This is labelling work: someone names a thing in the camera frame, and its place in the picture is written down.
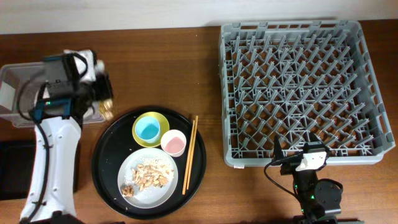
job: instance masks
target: yellow plate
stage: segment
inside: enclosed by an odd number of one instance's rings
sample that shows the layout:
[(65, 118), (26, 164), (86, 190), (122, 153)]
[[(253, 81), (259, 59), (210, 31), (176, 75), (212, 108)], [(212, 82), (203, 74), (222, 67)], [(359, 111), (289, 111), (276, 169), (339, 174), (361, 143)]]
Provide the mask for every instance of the yellow plate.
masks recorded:
[[(144, 140), (140, 139), (135, 130), (136, 130), (136, 123), (138, 120), (140, 120), (141, 118), (147, 117), (147, 116), (151, 116), (153, 118), (156, 118), (160, 124), (160, 135), (159, 135), (159, 139), (154, 142), (154, 143), (147, 143), (144, 142)], [(132, 137), (134, 138), (134, 140), (136, 140), (136, 142), (140, 145), (140, 146), (144, 146), (144, 147), (156, 147), (160, 145), (160, 140), (162, 139), (162, 136), (164, 135), (164, 133), (166, 133), (168, 130), (170, 130), (170, 125), (169, 122), (167, 121), (166, 117), (163, 116), (162, 114), (158, 113), (158, 112), (146, 112), (141, 114), (136, 121), (134, 122), (134, 124), (132, 125)]]

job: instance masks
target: wooden stick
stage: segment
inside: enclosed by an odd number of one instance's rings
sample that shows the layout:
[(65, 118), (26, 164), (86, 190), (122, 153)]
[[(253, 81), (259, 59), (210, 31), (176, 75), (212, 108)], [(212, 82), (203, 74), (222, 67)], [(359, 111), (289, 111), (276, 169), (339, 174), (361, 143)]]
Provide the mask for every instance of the wooden stick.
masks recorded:
[(195, 130), (193, 131), (193, 141), (192, 141), (192, 152), (189, 164), (189, 171), (188, 171), (188, 182), (187, 182), (187, 190), (189, 189), (189, 181), (191, 180), (191, 168), (192, 168), (192, 160), (193, 160), (193, 152), (195, 151), (195, 140), (197, 139), (197, 130), (198, 130), (198, 116), (195, 117)]
[(185, 195), (185, 190), (187, 186), (187, 179), (188, 179), (188, 170), (189, 170), (189, 158), (191, 155), (191, 147), (192, 147), (192, 141), (193, 141), (193, 128), (195, 127), (195, 121), (192, 123), (192, 132), (191, 132), (191, 139), (189, 142), (189, 147), (188, 147), (188, 157), (187, 157), (187, 166), (185, 168), (185, 177), (184, 177), (184, 184), (182, 186), (182, 195)]

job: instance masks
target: white plate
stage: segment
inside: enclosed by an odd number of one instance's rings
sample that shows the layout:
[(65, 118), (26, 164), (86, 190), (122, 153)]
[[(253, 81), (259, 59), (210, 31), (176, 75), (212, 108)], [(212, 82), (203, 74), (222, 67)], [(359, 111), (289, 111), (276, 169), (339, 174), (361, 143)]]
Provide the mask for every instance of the white plate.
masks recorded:
[[(156, 158), (170, 162), (171, 168), (174, 170), (174, 177), (162, 188), (150, 186), (139, 191), (139, 187), (134, 185), (133, 175), (131, 169), (135, 169), (138, 164), (143, 163), (143, 158)], [(174, 160), (163, 150), (156, 148), (143, 148), (133, 152), (128, 156), (118, 173), (118, 187), (121, 193), (121, 188), (130, 184), (133, 185), (134, 196), (123, 197), (132, 206), (137, 208), (154, 208), (163, 204), (173, 194), (178, 182), (178, 170)]]

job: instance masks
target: brown wooden tabletop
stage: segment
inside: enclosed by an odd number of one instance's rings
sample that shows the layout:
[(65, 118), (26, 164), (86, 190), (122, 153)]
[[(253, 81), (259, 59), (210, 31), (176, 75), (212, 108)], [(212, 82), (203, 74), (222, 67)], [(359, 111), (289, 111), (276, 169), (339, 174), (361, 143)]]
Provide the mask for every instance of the brown wooden tabletop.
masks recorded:
[[(362, 22), (384, 105), (398, 141), (398, 21)], [(159, 105), (190, 117), (199, 115), (198, 130), (207, 152), (205, 178), (186, 206), (153, 223), (269, 222), (300, 215), (299, 203), (263, 174), (242, 170), (223, 160), (221, 89), (218, 77), (219, 27), (111, 30), (54, 34), (0, 35), (0, 65), (38, 62), (63, 49), (93, 49), (111, 76), (116, 117), (143, 105)], [(95, 144), (109, 123), (84, 126), (80, 144), (77, 216), (85, 223), (139, 220), (109, 208), (97, 194), (90, 162)], [(16, 129), (0, 119), (0, 141), (34, 139), (32, 129)], [(398, 220), (398, 149), (373, 166), (328, 166), (318, 173), (344, 185), (342, 214), (366, 223)], [(291, 176), (270, 175), (290, 188)], [(16, 223), (25, 200), (0, 201), (0, 223)]]

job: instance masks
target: gray plastic crate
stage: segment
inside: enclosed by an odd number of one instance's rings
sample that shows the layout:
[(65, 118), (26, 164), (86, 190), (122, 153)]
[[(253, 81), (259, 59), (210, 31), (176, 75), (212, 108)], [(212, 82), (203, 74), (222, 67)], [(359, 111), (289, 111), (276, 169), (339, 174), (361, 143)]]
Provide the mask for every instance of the gray plastic crate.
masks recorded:
[(316, 133), (331, 165), (374, 164), (395, 146), (359, 22), (226, 24), (219, 44), (227, 165), (266, 165), (276, 134), (287, 156)]
[[(32, 75), (41, 69), (44, 69), (42, 62), (5, 65), (0, 69), (0, 89), (2, 88), (2, 83), (10, 84), (16, 89), (14, 99), (12, 100), (12, 110), (0, 108), (0, 118), (11, 121), (12, 125), (16, 128), (27, 128), (34, 126), (33, 122), (27, 121), (19, 115), (18, 111), (16, 110), (16, 101), (17, 95), (19, 94), (19, 90), (23, 83), (25, 83)], [(44, 81), (44, 77), (39, 77), (35, 79), (28, 86), (28, 88), (25, 89), (25, 93), (21, 98), (21, 111), (26, 115), (27, 111), (34, 107), (35, 95)], [(85, 116), (83, 118), (83, 124), (101, 123), (105, 121), (98, 111), (98, 104), (94, 103), (93, 107), (95, 109), (94, 114)]]

